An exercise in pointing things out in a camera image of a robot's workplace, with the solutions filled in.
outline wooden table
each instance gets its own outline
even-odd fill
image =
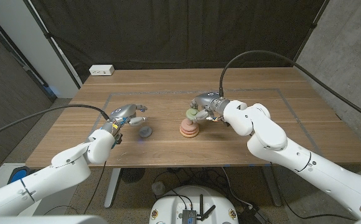
[[[122,128],[123,142],[107,160],[110,167],[263,166],[267,161],[246,148],[249,137],[237,135],[221,122],[200,122],[192,139],[179,133],[190,101],[218,90],[222,69],[116,70],[110,77],[93,77],[71,104],[103,108],[107,113],[135,103],[148,107],[144,124],[152,127],[147,139],[140,127]],[[293,68],[231,68],[223,81],[225,97],[265,105],[273,121],[288,137],[338,164],[361,164],[361,142],[310,84]],[[28,158],[40,169],[62,150],[80,144],[104,123],[93,110],[67,108]]]

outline gray disc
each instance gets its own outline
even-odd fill
[[[140,130],[139,130],[139,135],[142,137],[142,138],[147,138],[151,135],[152,133],[152,129],[149,127],[149,126],[145,126],[145,127],[142,127]]]

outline metal table leg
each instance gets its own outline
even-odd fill
[[[272,196],[273,205],[276,207],[280,207],[283,205],[279,193],[278,186],[276,185],[276,181],[274,179],[274,175],[271,167],[262,167],[263,176],[265,177],[266,183],[268,184],[269,192]]]
[[[117,192],[121,175],[121,168],[114,168],[111,173],[110,183],[108,184],[107,194],[105,199],[105,208],[113,206],[114,197]]]

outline white power strip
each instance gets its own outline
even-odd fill
[[[113,65],[92,65],[89,72],[91,75],[112,75],[114,67]]]

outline wire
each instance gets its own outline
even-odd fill
[[[255,54],[255,53],[261,53],[261,54],[267,54],[267,55],[272,55],[278,58],[281,58],[283,60],[285,60],[286,62],[290,63],[291,65],[294,65],[295,67],[297,67],[298,69],[300,69],[301,71],[303,71],[307,76],[309,76],[309,78],[313,79],[317,84],[319,84],[321,87],[325,88],[327,91],[329,91],[331,94],[333,94],[334,96],[336,96],[338,99],[342,100],[344,103],[348,104],[349,106],[351,106],[353,109],[357,110],[359,113],[361,113],[361,108],[354,105],[353,103],[351,103],[349,100],[345,99],[343,96],[341,96],[340,94],[338,94],[336,91],[334,91],[333,89],[331,89],[330,87],[328,87],[326,84],[322,83],[319,79],[317,79],[314,75],[312,75],[312,73],[308,72],[304,67],[300,66],[298,63],[294,62],[293,60],[268,51],[268,50],[250,50],[244,53],[241,53],[239,55],[237,55],[235,58],[231,59],[231,61],[225,66],[225,68],[222,70],[222,74],[220,75],[220,79],[219,79],[219,96],[223,96],[223,87],[222,87],[222,81],[223,81],[223,76],[225,75],[226,70],[228,69],[228,67],[238,58],[244,56],[244,55],[248,55],[248,54]]]
[[[94,110],[99,111],[99,112],[101,113],[101,115],[102,115],[106,120],[109,119],[108,115],[107,115],[103,110],[101,110],[101,109],[99,109],[99,108],[97,108],[97,107],[95,107],[95,106],[89,106],[89,105],[63,105],[63,106],[57,106],[57,107],[54,107],[54,108],[49,108],[49,109],[47,109],[47,110],[43,110],[43,111],[40,111],[40,112],[38,112],[38,113],[35,113],[35,114],[32,114],[32,115],[26,116],[26,117],[24,117],[24,118],[22,118],[22,119],[19,119],[19,120],[13,122],[13,123],[10,123],[10,124],[6,125],[6,126],[4,126],[4,127],[1,127],[1,128],[0,128],[0,132],[3,131],[3,130],[5,130],[5,129],[7,129],[7,128],[10,128],[11,126],[13,126],[13,125],[15,125],[15,124],[18,124],[18,123],[23,122],[23,121],[25,121],[25,120],[27,120],[27,119],[33,118],[33,117],[35,117],[35,116],[38,116],[38,115],[40,115],[40,114],[44,114],[44,113],[46,113],[46,112],[53,111],[53,110],[57,110],[57,109],[70,108],[70,107],[91,108],[91,109],[94,109]]]
[[[59,205],[59,206],[56,206],[56,207],[52,208],[51,210],[49,210],[48,212],[46,212],[44,215],[48,214],[48,213],[49,213],[50,211],[52,211],[53,209],[55,209],[55,208],[60,208],[60,207],[72,208],[72,209],[75,211],[75,213],[77,213],[77,215],[79,215],[79,213],[77,212],[77,209],[75,209],[75,208],[73,208],[73,207],[71,207],[71,206],[68,206],[68,205]]]
[[[309,217],[302,217],[300,215],[298,215],[297,213],[294,212],[294,210],[290,207],[290,205],[288,204],[286,198],[284,197],[283,192],[281,191],[281,187],[279,185],[279,182],[277,181],[277,177],[274,174],[274,170],[273,170],[273,166],[272,166],[272,162],[270,163],[270,167],[272,169],[272,173],[273,173],[273,177],[274,177],[274,181],[276,182],[276,185],[279,187],[279,191],[280,191],[280,196],[283,198],[284,202],[286,202],[287,207],[290,209],[291,212],[294,213],[295,216],[297,216],[298,218],[302,218],[302,219],[310,219],[310,218],[318,218],[318,217],[338,217],[338,218],[344,218],[344,219],[348,219],[348,220],[352,220],[352,221],[358,221],[356,218],[349,218],[349,217],[345,217],[342,215],[336,215],[336,214],[320,214],[320,215],[312,215]]]
[[[175,192],[174,189],[172,189],[171,191],[173,191],[176,195],[178,195],[178,196],[180,196],[180,197],[185,197],[185,198],[187,198],[187,199],[189,200],[189,202],[190,202],[190,209],[193,210],[193,203],[192,203],[192,201],[191,201],[190,198],[188,198],[188,197],[186,197],[186,196],[184,196],[184,195],[179,195],[178,193]]]
[[[232,186],[230,186],[230,181],[229,181],[228,174],[226,173],[226,171],[225,171],[224,168],[222,168],[222,170],[223,170],[223,172],[225,173],[226,179],[228,180],[228,185],[229,185],[230,193],[233,195],[233,197],[234,197],[236,200],[238,200],[239,202],[242,202],[242,203],[248,205],[248,208],[249,208],[249,209],[254,208],[254,206],[253,206],[252,204],[243,201],[242,199],[238,198],[238,197],[235,195],[235,193],[233,193]]]
[[[169,196],[179,197],[179,198],[183,201],[183,203],[185,204],[185,210],[187,210],[186,202],[185,202],[185,201],[183,200],[183,198],[182,198],[182,197],[186,197],[186,196],[183,196],[183,195],[164,195],[164,196],[162,196],[162,197],[160,197],[160,198],[169,197]]]
[[[88,207],[89,207],[89,205],[91,204],[92,199],[94,198],[94,196],[95,196],[95,194],[96,194],[96,191],[98,190],[101,177],[103,176],[103,173],[105,172],[106,163],[107,163],[107,161],[105,162],[105,165],[103,165],[103,169],[102,169],[102,171],[101,171],[101,174],[100,174],[100,177],[99,177],[99,181],[98,181],[98,183],[96,184],[95,191],[93,192],[93,195],[92,195],[91,200],[89,201],[89,203],[88,203],[88,205],[87,205],[87,208],[86,208],[85,211],[83,212],[84,215],[86,214],[86,212],[87,212],[87,210],[88,210]]]

